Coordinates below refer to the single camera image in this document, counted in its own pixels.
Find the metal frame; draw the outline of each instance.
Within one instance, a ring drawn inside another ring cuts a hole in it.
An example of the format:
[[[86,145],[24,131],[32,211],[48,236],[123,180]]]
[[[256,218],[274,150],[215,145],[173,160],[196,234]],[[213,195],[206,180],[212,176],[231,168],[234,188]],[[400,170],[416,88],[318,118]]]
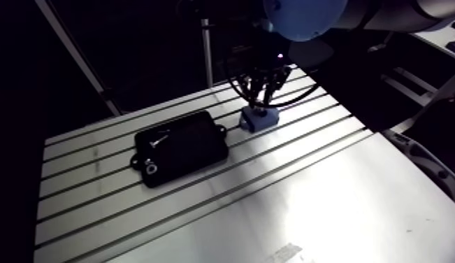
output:
[[[56,35],[61,39],[61,42],[64,44],[66,49],[71,54],[72,58],[74,58],[75,62],[85,74],[87,79],[90,81],[94,89],[100,95],[101,99],[105,102],[108,109],[114,116],[120,116],[121,112],[116,107],[115,103],[109,99],[105,99],[102,96],[102,93],[105,91],[102,87],[101,83],[98,81],[97,77],[94,75],[92,70],[90,69],[89,65],[87,65],[86,61],[80,54],[79,50],[76,48],[74,43],[72,42],[71,38],[69,37],[66,30],[62,27],[61,23],[57,19],[56,15],[53,13],[50,5],[47,3],[46,0],[35,0],[36,5],[40,8],[41,12],[46,17],[46,20],[50,23],[51,27],[55,31]]]

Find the metal pole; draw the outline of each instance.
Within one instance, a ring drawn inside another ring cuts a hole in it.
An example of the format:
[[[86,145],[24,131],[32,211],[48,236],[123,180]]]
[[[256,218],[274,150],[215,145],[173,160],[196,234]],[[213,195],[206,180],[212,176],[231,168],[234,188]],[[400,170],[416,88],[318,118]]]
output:
[[[40,8],[41,12],[46,17],[46,19],[48,20],[48,22],[51,24],[51,27],[54,29],[56,35],[59,37],[59,39],[61,39],[61,42],[64,44],[66,49],[71,54],[72,58],[74,58],[77,65],[80,67],[80,69],[85,74],[90,83],[94,86],[95,90],[99,93],[100,97],[103,99],[108,109],[111,111],[111,113],[113,113],[114,116],[120,116],[121,113],[116,107],[116,105],[113,103],[113,101],[105,99],[101,96],[104,91],[103,87],[97,80],[96,76],[93,74],[92,70],[90,70],[89,66],[83,59],[82,55],[79,53],[78,49],[72,43],[71,38],[69,38],[66,31],[59,23],[59,20],[52,12],[46,0],[35,0],[35,2]]]
[[[201,20],[201,26],[206,27],[209,25],[209,19],[205,18]],[[209,35],[209,29],[203,28],[203,47],[204,47],[204,63],[206,69],[206,82],[208,88],[213,87],[212,80],[212,57],[211,57],[211,41]]]

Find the black cable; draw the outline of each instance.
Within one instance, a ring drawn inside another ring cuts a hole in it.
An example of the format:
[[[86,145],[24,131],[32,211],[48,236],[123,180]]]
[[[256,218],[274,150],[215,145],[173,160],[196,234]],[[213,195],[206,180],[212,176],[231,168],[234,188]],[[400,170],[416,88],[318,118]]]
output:
[[[304,93],[302,93],[301,95],[297,96],[294,99],[290,99],[290,100],[282,102],[280,104],[263,104],[261,102],[255,101],[254,99],[253,100],[250,99],[243,92],[241,92],[237,88],[236,85],[233,84],[233,81],[232,81],[230,73],[229,73],[229,68],[227,66],[227,56],[226,55],[224,56],[223,60],[224,60],[224,63],[223,63],[223,65],[224,65],[224,73],[226,74],[227,81],[229,82],[229,84],[231,85],[233,90],[235,90],[236,93],[240,97],[242,97],[242,99],[246,100],[250,105],[253,105],[253,106],[256,106],[256,107],[261,107],[261,108],[279,108],[279,107],[288,106],[290,104],[296,103],[297,101],[300,101],[301,99],[306,98],[307,96],[309,96],[311,93],[313,93],[315,90],[317,90],[319,88],[319,84],[315,83],[310,89],[306,90]]]

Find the metal table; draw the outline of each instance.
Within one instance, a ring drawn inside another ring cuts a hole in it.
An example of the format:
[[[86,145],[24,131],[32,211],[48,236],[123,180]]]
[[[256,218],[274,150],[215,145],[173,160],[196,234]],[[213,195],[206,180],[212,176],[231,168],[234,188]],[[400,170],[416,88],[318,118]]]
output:
[[[313,83],[294,69],[275,102]],[[257,134],[245,104],[219,85],[48,139],[35,261],[455,262],[455,204],[325,90]],[[134,134],[199,110],[228,127],[228,162],[146,188]]]

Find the black plastic case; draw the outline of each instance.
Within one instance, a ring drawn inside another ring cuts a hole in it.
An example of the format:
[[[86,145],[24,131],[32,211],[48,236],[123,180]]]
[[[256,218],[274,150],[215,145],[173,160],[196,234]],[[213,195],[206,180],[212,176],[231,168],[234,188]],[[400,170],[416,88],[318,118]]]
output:
[[[148,187],[156,187],[225,160],[225,136],[225,127],[207,111],[178,118],[135,135],[131,166]]]

